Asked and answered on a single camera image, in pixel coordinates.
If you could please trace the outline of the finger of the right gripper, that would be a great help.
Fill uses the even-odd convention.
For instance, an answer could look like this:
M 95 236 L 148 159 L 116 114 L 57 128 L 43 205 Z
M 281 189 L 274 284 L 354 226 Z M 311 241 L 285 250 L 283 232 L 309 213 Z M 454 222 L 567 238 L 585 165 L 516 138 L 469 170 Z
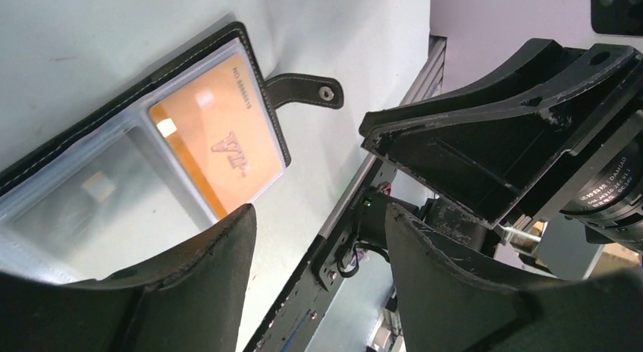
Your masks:
M 642 55 L 526 41 L 465 87 L 369 112 L 363 147 L 487 226 L 560 211 L 637 134 Z

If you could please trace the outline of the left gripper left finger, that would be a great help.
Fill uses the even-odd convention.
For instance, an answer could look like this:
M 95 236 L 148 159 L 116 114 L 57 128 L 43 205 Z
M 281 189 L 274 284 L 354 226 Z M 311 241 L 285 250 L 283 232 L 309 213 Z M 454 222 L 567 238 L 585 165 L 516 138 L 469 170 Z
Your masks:
M 1 276 L 3 351 L 232 351 L 256 244 L 241 206 L 210 229 L 103 280 Z

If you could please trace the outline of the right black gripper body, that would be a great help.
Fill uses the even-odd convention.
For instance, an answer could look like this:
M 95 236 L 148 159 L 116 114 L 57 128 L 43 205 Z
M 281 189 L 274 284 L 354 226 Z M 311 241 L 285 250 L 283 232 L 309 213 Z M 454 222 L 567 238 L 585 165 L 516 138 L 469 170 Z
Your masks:
M 593 167 L 591 178 L 550 220 L 536 258 L 558 278 L 580 280 L 639 267 L 642 258 L 642 118 L 635 136 Z

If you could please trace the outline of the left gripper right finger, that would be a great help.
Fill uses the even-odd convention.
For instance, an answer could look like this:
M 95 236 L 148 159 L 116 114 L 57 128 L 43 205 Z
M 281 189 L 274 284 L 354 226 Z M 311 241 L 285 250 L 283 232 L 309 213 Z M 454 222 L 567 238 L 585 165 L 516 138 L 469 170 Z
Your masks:
M 508 266 L 431 230 L 401 206 L 385 218 L 409 351 L 640 351 L 642 270 L 565 281 Z

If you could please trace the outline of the black leather card holder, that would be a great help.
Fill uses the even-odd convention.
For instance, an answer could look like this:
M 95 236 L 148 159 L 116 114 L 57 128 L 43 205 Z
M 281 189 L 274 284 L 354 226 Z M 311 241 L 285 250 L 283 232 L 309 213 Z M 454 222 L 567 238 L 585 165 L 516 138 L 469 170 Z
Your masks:
M 2 172 L 1 271 L 48 284 L 101 280 L 217 223 L 148 110 L 234 53 L 246 56 L 285 169 L 277 109 L 343 106 L 334 78 L 265 78 L 245 26 L 230 23 Z

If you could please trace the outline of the orange credit card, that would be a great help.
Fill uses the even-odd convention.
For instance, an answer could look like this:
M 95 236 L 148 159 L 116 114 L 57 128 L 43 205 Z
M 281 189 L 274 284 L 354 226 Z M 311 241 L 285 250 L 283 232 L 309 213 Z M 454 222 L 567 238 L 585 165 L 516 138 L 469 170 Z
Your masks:
M 224 56 L 148 115 L 219 219 L 284 173 L 275 130 L 242 53 Z

